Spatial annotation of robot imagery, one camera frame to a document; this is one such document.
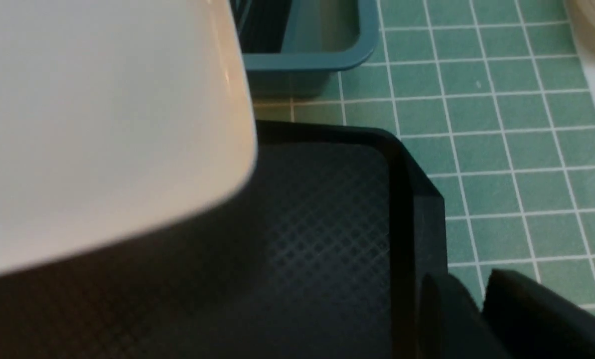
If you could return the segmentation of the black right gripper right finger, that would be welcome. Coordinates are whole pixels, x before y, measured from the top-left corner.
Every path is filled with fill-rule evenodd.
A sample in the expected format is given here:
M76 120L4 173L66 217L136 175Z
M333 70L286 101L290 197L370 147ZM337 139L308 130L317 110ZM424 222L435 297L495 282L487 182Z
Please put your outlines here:
M482 317L515 359L595 359L595 316L518 271L491 271Z

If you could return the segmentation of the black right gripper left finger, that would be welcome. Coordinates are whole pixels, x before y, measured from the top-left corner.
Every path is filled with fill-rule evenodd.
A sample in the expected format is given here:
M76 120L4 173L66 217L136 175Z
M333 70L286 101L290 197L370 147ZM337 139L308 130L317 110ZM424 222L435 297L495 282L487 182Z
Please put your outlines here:
M422 280L418 318L421 359L510 359L470 292L453 275Z

